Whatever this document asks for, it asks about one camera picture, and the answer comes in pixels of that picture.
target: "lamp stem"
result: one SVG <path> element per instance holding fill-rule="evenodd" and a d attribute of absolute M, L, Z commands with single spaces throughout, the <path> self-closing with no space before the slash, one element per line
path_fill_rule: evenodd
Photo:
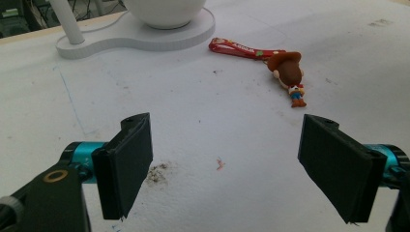
<path fill-rule="evenodd" d="M 70 41 L 70 44 L 81 44 L 84 42 L 84 37 L 79 30 L 75 17 L 72 13 L 72 8 L 69 1 L 64 0 L 49 0 L 52 9 L 57 14 L 58 20 L 63 26 L 64 31 Z"/>

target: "white table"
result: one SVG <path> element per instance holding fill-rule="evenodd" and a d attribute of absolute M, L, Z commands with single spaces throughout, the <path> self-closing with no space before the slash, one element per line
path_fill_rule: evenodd
<path fill-rule="evenodd" d="M 150 112 L 154 161 L 125 221 L 104 221 L 84 186 L 94 231 L 384 231 L 397 191 L 379 189 L 369 223 L 344 224 L 297 160 L 304 114 L 362 143 L 410 154 L 410 7 L 389 0 L 208 0 L 215 37 L 303 54 L 306 108 L 257 61 L 128 48 L 60 58 L 51 29 L 0 46 L 0 196 L 54 164 L 73 141 L 108 141 Z M 226 163 L 217 171 L 217 159 Z"/>

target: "keychain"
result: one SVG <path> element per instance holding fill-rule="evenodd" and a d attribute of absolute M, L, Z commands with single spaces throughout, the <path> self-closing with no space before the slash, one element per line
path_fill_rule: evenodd
<path fill-rule="evenodd" d="M 301 53 L 286 50 L 263 50 L 250 48 L 230 40 L 213 38 L 209 43 L 211 51 L 221 54 L 262 60 L 274 74 L 280 85 L 287 89 L 292 107 L 305 107 L 304 86 L 301 84 L 304 72 L 299 68 Z"/>

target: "red lanyard strap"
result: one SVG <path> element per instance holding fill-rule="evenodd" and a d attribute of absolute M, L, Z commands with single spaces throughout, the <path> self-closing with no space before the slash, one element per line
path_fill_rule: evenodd
<path fill-rule="evenodd" d="M 286 52 L 285 50 L 262 50 L 250 48 L 222 38 L 213 38 L 211 43 L 209 43 L 209 49 L 216 53 L 245 57 L 255 60 L 265 60 L 274 54 Z"/>

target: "cartoon figurine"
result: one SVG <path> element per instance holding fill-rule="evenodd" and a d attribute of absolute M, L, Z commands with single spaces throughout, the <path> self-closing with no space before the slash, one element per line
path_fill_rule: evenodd
<path fill-rule="evenodd" d="M 292 107 L 305 107 L 307 104 L 304 101 L 305 94 L 304 85 L 292 85 L 288 87 L 289 96 L 292 99 Z"/>
<path fill-rule="evenodd" d="M 292 107 L 305 107 L 304 86 L 301 85 L 304 72 L 299 68 L 302 55 L 299 52 L 279 52 L 269 58 L 268 69 L 274 73 L 280 85 L 288 90 Z"/>

